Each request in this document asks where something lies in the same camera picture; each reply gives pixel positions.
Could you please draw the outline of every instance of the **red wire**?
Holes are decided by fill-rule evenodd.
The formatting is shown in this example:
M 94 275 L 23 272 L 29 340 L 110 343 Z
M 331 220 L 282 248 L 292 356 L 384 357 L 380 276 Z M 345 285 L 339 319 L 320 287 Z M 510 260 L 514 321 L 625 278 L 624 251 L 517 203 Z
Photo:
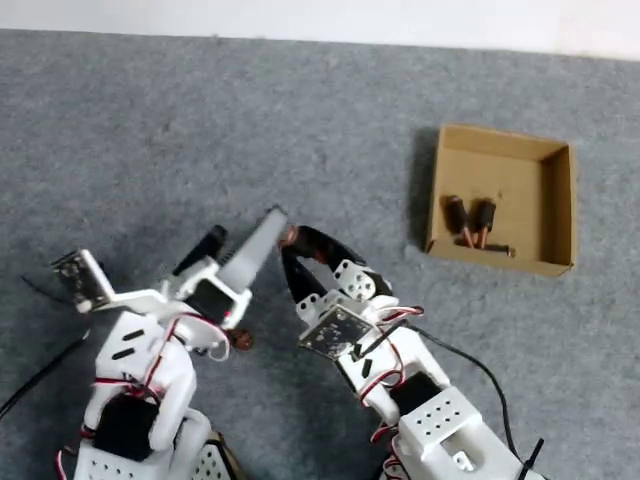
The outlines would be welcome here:
M 375 432 L 373 432 L 373 435 L 371 435 L 369 441 L 371 443 L 377 443 L 385 433 L 390 432 L 395 428 L 397 428 L 395 425 L 385 425 L 384 427 L 380 427 Z
M 378 385 L 380 385 L 380 382 L 382 382 L 383 380 L 385 380 L 386 378 L 389 378 L 391 375 L 400 375 L 400 378 L 402 378 L 402 372 L 393 369 L 393 370 L 388 370 L 386 372 L 384 372 L 382 375 L 380 375 L 378 378 L 376 378 L 373 382 L 371 382 L 369 384 L 369 386 L 367 386 L 367 388 L 365 388 L 362 393 L 360 394 L 360 403 L 364 404 L 364 399 L 367 395 L 369 395 L 369 393 L 371 393 L 371 390 L 373 390 L 374 388 L 376 388 Z M 394 385 L 391 385 L 391 387 L 395 387 L 398 385 L 398 382 L 396 382 Z
M 64 468 L 62 467 L 62 450 L 56 453 L 56 473 L 58 474 L 59 480 L 67 480 L 67 475 L 64 473 Z

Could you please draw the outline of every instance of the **cable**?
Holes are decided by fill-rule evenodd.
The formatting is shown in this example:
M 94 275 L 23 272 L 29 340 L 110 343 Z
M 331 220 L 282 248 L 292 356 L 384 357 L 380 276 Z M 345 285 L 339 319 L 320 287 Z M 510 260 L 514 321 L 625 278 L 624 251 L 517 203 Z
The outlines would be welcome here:
M 42 289 L 41 287 L 37 286 L 35 283 L 33 283 L 31 280 L 29 280 L 27 277 L 25 277 L 24 275 L 20 275 L 20 278 L 22 279 L 22 281 L 24 283 L 27 284 L 27 286 L 29 288 L 31 288 L 31 290 L 33 290 L 34 292 L 47 297 L 49 300 L 56 302 L 56 303 L 61 303 L 62 305 L 69 305 L 69 306 L 73 306 L 73 302 L 71 300 L 65 300 L 64 298 L 60 298 L 60 297 L 56 297 L 55 295 L 47 292 L 46 290 Z
M 53 360 L 51 360 L 47 365 L 45 365 L 39 372 L 37 372 L 33 377 L 31 377 L 27 382 L 22 385 L 18 389 L 16 393 L 14 393 L 9 400 L 7 400 L 0 407 L 0 421 L 9 413 L 9 411 L 18 403 L 22 397 L 24 397 L 29 390 L 35 387 L 44 377 L 49 375 L 57 366 L 59 366 L 62 361 L 71 355 L 74 351 L 76 351 L 84 341 L 89 337 L 89 333 L 91 330 L 87 330 L 82 337 L 77 340 L 74 340 L 69 344 L 64 350 L 62 350 L 58 355 L 56 355 Z
M 541 438 L 536 443 L 535 448 L 533 449 L 533 453 L 529 457 L 529 459 L 522 464 L 522 470 L 520 470 L 520 475 L 518 475 L 518 480 L 524 480 L 529 473 L 529 470 L 533 468 L 534 463 L 536 463 L 536 458 L 538 458 L 538 454 L 540 450 L 542 450 L 542 445 L 544 445 L 544 440 Z
M 406 327 L 411 329 L 411 330 L 413 330 L 414 332 L 419 333 L 420 335 L 422 335 L 426 339 L 431 340 L 433 343 L 435 343 L 439 347 L 442 347 L 445 350 L 449 350 L 451 353 L 455 353 L 456 355 L 469 360 L 471 363 L 473 363 L 475 366 L 477 366 L 484 373 L 487 374 L 487 376 L 491 380 L 491 383 L 493 383 L 493 386 L 495 387 L 496 392 L 498 392 L 498 397 L 500 397 L 500 403 L 502 405 L 502 421 L 504 423 L 504 432 L 505 432 L 505 435 L 507 437 L 507 445 L 509 447 L 509 450 L 511 450 L 511 453 L 513 453 L 515 455 L 515 457 L 520 462 L 522 462 L 522 460 L 520 459 L 520 455 L 518 455 L 518 451 L 516 450 L 516 446 L 515 446 L 515 443 L 513 441 L 513 435 L 511 434 L 511 423 L 509 422 L 509 407 L 507 405 L 507 398 L 506 398 L 506 396 L 504 394 L 504 391 L 502 390 L 502 387 L 500 386 L 500 383 L 498 383 L 498 379 L 493 374 L 493 372 L 491 370 L 489 370 L 489 368 L 484 363 L 482 363 L 480 360 L 478 360 L 477 358 L 473 357 L 472 355 L 469 355 L 466 352 L 463 352 L 462 350 L 460 350 L 459 348 L 454 347 L 453 345 L 449 345 L 448 343 L 443 342 L 439 338 L 434 337 L 433 335 L 431 335 L 426 330 L 423 330 L 420 327 L 416 327 L 415 325 L 412 325 L 410 323 L 407 323 Z
M 64 467 L 62 466 L 62 450 L 58 450 L 58 453 L 56 453 L 56 473 L 58 474 L 58 480 L 67 480 L 67 474 L 64 473 Z
M 182 317 L 182 316 L 198 319 L 206 323 L 208 326 L 210 326 L 214 330 L 218 331 L 218 333 L 222 336 L 223 342 L 225 345 L 224 353 L 220 357 L 214 357 L 213 355 L 211 355 L 211 351 L 209 351 L 209 358 L 211 360 L 215 362 L 224 362 L 229 358 L 229 355 L 231 354 L 231 341 L 229 340 L 229 336 L 227 335 L 227 333 L 222 328 L 216 325 L 211 319 L 207 317 L 203 317 L 202 315 L 198 315 L 197 313 L 183 312 L 180 314 L 179 317 Z
M 397 425 L 385 425 L 383 421 L 380 423 L 380 425 L 378 425 L 378 428 L 376 429 L 376 431 L 371 434 L 371 437 L 369 437 L 369 442 L 377 443 L 385 433 L 391 432 L 397 429 L 398 429 Z

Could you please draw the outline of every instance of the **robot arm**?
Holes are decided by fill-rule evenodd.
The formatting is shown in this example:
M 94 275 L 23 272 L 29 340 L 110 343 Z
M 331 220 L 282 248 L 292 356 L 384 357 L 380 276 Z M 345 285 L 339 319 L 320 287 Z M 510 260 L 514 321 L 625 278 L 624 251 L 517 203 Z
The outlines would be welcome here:
M 137 472 L 136 478 L 192 478 L 211 425 L 189 407 L 196 390 L 189 354 L 208 353 L 217 361 L 228 357 L 226 332 L 244 315 L 251 283 L 285 225 L 284 213 L 272 209 L 224 259 L 219 257 L 226 235 L 216 226 L 152 289 L 116 293 L 88 250 L 54 263 L 78 311 L 125 310 L 96 358 L 84 417 L 90 438 L 81 444 L 74 478 L 92 478 L 91 468 L 102 458 L 119 471 L 126 466 Z M 106 469 L 108 463 L 102 463 Z
M 381 478 L 542 480 L 530 465 L 523 468 L 404 323 L 421 308 L 399 307 L 391 286 L 362 258 L 313 228 L 292 228 L 281 253 L 307 324 L 300 346 L 331 359 L 362 405 L 380 415 L 384 426 L 372 439 L 396 433 Z M 328 265 L 339 288 L 327 291 L 299 257 Z

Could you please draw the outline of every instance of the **cardboard box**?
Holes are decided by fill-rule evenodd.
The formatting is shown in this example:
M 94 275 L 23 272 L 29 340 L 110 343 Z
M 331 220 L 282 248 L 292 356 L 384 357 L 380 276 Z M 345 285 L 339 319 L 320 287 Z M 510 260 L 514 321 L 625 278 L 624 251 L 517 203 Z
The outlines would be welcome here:
M 436 257 L 560 275 L 575 265 L 576 181 L 565 142 L 465 125 L 440 130 L 433 175 L 427 252 Z M 497 205 L 488 243 L 514 247 L 513 258 L 459 246 L 447 228 L 445 205 L 464 201 Z

